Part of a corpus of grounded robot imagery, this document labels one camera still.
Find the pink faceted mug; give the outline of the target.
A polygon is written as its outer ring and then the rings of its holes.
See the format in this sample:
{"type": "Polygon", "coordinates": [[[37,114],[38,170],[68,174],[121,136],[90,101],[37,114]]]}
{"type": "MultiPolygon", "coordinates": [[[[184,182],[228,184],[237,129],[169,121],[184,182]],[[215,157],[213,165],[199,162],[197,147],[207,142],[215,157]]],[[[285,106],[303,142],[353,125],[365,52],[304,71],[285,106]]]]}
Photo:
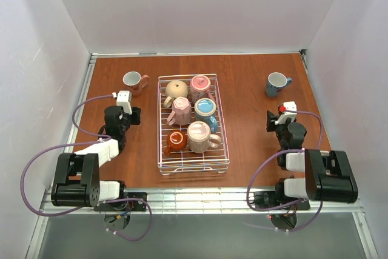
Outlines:
{"type": "Polygon", "coordinates": [[[172,126],[173,124],[185,126],[190,122],[191,109],[191,103],[187,98],[176,98],[173,101],[172,112],[167,118],[167,124],[170,126],[172,126]]]}

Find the beige round mug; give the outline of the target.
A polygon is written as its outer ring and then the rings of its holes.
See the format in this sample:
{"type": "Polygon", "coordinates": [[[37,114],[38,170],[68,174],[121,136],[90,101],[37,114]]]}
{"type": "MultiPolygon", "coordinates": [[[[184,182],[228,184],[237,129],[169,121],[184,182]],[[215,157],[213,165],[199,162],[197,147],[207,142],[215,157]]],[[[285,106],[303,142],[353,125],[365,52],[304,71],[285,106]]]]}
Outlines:
{"type": "Polygon", "coordinates": [[[188,97],[189,88],[187,84],[181,80],[170,81],[166,86],[166,99],[164,101],[164,108],[170,108],[175,99],[179,97],[188,97]]]}

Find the blue butterfly mug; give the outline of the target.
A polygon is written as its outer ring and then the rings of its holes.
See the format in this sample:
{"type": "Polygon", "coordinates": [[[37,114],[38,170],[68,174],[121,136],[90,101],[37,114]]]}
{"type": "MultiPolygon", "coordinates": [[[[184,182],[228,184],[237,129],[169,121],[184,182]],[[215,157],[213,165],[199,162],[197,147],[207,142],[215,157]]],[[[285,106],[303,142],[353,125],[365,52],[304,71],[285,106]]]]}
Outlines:
{"type": "Polygon", "coordinates": [[[216,104],[210,98],[201,98],[197,100],[194,106],[195,121],[202,121],[210,127],[212,133],[216,133],[219,129],[218,121],[216,120],[216,104]]]}

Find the pearlescent pink mug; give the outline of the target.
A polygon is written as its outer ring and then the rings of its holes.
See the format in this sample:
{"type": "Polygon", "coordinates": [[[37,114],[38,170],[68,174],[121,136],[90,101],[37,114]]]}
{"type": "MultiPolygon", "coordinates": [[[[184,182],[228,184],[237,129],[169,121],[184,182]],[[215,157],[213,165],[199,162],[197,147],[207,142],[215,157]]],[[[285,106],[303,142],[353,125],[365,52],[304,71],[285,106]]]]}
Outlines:
{"type": "Polygon", "coordinates": [[[195,153],[204,153],[209,149],[216,149],[222,142],[221,137],[213,134],[210,127],[202,121],[195,121],[189,125],[187,137],[189,148],[195,153]]]}

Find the pink ghost pattern mug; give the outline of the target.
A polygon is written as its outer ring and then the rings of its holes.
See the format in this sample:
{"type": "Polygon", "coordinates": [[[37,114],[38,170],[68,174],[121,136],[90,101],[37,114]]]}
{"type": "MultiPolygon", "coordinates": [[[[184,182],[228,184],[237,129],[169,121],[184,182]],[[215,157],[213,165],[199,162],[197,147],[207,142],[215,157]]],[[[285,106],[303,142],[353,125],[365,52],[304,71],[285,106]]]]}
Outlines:
{"type": "Polygon", "coordinates": [[[210,91],[211,82],[205,75],[195,75],[190,80],[190,96],[192,103],[196,103],[201,98],[209,98],[215,101],[210,91]]]}

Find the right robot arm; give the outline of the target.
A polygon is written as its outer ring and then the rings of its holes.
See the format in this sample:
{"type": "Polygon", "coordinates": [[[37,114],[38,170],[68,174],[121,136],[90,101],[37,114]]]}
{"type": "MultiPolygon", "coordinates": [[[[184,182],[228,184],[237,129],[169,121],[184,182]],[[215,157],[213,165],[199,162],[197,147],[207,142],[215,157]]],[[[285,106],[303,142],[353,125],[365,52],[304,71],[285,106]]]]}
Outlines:
{"type": "Polygon", "coordinates": [[[286,202],[292,199],[354,203],[358,186],[347,154],[341,150],[305,149],[306,128],[295,115],[267,111],[266,130],[275,132],[280,151],[276,158],[283,170],[301,172],[304,178],[281,178],[275,186],[275,197],[286,202]]]}

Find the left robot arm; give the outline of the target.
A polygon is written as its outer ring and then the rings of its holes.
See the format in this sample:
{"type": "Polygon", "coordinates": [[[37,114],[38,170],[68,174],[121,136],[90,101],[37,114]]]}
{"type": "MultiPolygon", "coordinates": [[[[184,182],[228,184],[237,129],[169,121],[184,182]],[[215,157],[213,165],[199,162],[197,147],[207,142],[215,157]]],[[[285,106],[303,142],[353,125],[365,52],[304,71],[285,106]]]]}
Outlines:
{"type": "Polygon", "coordinates": [[[101,181],[99,168],[124,150],[125,133],[131,125],[140,125],[141,109],[132,107],[128,113],[122,106],[110,106],[104,111],[104,121],[98,135],[108,135],[110,140],[100,139],[83,150],[58,157],[51,192],[54,206],[97,207],[99,203],[124,197],[124,183],[101,181]]]}

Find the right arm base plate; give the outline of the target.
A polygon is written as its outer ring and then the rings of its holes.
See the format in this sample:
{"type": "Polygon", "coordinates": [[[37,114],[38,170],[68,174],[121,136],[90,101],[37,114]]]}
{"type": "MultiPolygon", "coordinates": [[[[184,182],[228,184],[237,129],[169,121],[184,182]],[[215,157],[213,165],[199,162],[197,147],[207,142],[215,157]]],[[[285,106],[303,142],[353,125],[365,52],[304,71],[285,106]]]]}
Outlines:
{"type": "Polygon", "coordinates": [[[296,198],[282,197],[278,198],[276,192],[273,191],[255,191],[249,195],[249,201],[258,208],[269,208],[286,204],[295,201],[296,198]]]}

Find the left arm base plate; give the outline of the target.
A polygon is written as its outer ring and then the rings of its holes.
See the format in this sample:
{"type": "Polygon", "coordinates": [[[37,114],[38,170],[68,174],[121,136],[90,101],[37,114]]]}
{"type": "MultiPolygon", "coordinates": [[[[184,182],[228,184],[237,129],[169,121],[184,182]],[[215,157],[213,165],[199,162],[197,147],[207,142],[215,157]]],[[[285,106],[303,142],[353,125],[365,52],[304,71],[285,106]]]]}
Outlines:
{"type": "MultiPolygon", "coordinates": [[[[139,198],[144,201],[147,201],[147,192],[126,192],[120,198],[139,198]]],[[[144,203],[139,201],[122,201],[118,203],[104,203],[95,207],[93,210],[98,212],[125,212],[125,211],[135,211],[141,212],[145,211],[147,207],[144,203]]]]}

